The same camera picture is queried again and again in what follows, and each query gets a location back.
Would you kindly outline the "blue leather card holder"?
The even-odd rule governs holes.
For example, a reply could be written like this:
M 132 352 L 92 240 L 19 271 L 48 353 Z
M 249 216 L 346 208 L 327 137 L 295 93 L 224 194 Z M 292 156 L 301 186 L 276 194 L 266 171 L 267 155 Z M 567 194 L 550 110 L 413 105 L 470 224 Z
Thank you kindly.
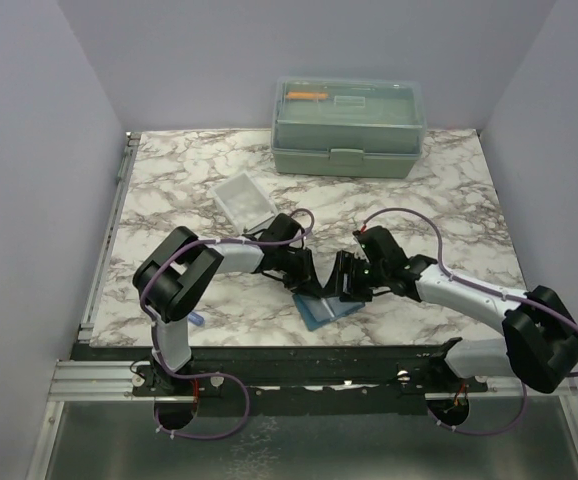
M 299 294 L 294 294 L 292 298 L 310 332 L 352 315 L 365 307 L 364 302 L 342 302 L 338 298 L 316 299 Z

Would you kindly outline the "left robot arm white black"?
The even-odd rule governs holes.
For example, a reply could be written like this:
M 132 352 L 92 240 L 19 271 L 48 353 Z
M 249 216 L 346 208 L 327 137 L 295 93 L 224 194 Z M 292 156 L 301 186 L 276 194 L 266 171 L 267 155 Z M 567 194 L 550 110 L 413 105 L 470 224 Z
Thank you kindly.
M 151 364 L 157 384 L 170 395 L 183 393 L 194 375 L 187 317 L 213 278 L 243 273 L 276 277 L 288 291 L 307 298 L 325 296 L 311 251 L 304 246 L 310 226 L 279 213 L 270 224 L 236 238 L 202 239 L 189 228 L 175 228 L 133 275 L 141 309 L 151 318 Z

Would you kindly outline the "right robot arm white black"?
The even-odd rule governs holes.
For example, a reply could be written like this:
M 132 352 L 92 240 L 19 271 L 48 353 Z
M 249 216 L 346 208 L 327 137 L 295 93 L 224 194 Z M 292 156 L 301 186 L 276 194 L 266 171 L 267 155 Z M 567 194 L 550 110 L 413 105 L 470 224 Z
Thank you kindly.
M 362 254 L 336 255 L 325 298 L 369 302 L 391 293 L 449 308 L 497 332 L 487 340 L 453 338 L 430 357 L 429 379 L 449 392 L 477 376 L 515 377 L 540 393 L 553 392 L 578 363 L 578 333 L 558 295 L 503 288 L 444 272 L 438 260 L 407 256 L 391 233 L 372 227 L 354 234 Z

